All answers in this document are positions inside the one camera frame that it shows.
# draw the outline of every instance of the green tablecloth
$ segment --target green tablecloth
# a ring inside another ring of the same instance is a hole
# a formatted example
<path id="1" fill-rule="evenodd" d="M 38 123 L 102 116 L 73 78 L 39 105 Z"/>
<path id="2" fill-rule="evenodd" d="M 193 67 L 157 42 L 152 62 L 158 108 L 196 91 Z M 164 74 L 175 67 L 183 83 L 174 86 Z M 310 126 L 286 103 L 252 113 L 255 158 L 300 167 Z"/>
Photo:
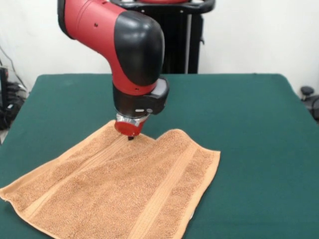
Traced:
<path id="1" fill-rule="evenodd" d="M 319 238 L 319 127 L 281 75 L 168 75 L 165 110 L 143 133 L 181 128 L 221 150 L 187 239 Z M 0 187 L 115 116 L 110 75 L 44 75 L 0 148 Z M 0 201 L 0 238 L 46 236 Z"/>

